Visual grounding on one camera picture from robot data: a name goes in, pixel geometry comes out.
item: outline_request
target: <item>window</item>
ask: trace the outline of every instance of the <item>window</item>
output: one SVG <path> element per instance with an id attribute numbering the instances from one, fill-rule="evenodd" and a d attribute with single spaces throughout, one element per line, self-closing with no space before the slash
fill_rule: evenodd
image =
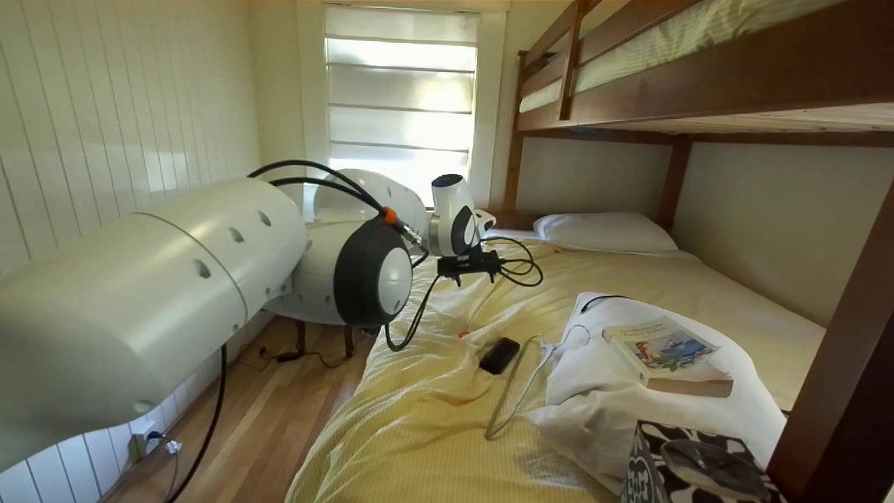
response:
<path id="1" fill-rule="evenodd" d="M 430 205 L 430 180 L 469 176 L 477 17 L 328 8 L 330 165 L 386 173 Z"/>

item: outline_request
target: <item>mattress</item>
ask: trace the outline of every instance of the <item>mattress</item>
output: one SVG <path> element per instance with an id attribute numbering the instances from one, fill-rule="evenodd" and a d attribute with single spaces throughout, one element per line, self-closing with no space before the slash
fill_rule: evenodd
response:
<path id="1" fill-rule="evenodd" d="M 575 92 L 597 85 L 682 60 L 687 54 L 766 31 L 770 26 L 805 17 L 840 0 L 702 0 L 667 24 L 642 31 L 627 45 L 586 61 L 579 72 Z M 523 98 L 519 112 L 555 105 L 562 81 Z"/>
<path id="2" fill-rule="evenodd" d="M 490 276 L 441 279 L 404 353 L 389 353 L 382 338 L 374 345 L 354 401 L 321 430 L 289 501 L 618 501 L 525 422 L 525 409 L 541 405 L 546 380 L 533 376 L 540 341 L 562 338 L 580 292 L 642 299 L 722 330 L 752 355 L 766 397 L 794 405 L 821 341 L 818 324 L 685 253 L 636 258 L 541 242 L 527 247 L 546 272 L 540 289 Z M 418 268 L 413 299 L 430 276 L 434 261 Z M 403 338 L 417 304 L 393 323 L 393 338 Z M 485 443 L 509 376 L 480 373 L 477 359 L 499 335 L 537 338 L 519 360 L 533 388 L 532 401 L 519 401 L 519 419 Z"/>

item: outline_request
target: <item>wooden bed frame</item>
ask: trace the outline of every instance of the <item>wooden bed frame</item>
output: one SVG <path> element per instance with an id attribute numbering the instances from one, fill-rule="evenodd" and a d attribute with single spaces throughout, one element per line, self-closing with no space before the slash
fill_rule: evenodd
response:
<path id="1" fill-rule="evenodd" d="M 519 54 L 516 112 L 499 222 L 516 212 L 525 137 L 671 147 L 656 222 L 674 228 L 692 144 L 894 147 L 889 133 L 825 135 L 660 135 L 654 120 L 752 114 L 818 107 L 894 105 L 894 0 L 843 0 L 808 17 L 731 39 L 575 95 L 579 68 L 698 0 L 631 0 L 593 33 L 571 8 Z M 527 92 L 562 85 L 555 105 L 519 112 Z M 791 501 L 884 501 L 894 464 L 894 187 L 849 276 L 825 345 L 770 458 Z"/>

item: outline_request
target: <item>wooden paneled wall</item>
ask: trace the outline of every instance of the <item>wooden paneled wall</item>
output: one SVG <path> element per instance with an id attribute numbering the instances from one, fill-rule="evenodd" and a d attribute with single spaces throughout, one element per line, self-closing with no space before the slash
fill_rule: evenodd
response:
<path id="1" fill-rule="evenodd" d="M 0 279 L 132 209 L 258 165 L 244 8 L 0 0 Z M 212 378 L 205 367 L 138 422 L 170 427 Z M 125 469 L 133 426 L 0 473 L 0 501 L 100 501 Z"/>

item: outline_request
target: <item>upper bunk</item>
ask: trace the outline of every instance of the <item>upper bunk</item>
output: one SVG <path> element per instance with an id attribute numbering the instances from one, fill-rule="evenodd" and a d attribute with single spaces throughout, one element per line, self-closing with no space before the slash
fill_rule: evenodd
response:
<path id="1" fill-rule="evenodd" d="M 892 147 L 892 0 L 572 0 L 519 57 L 516 135 L 861 135 Z"/>

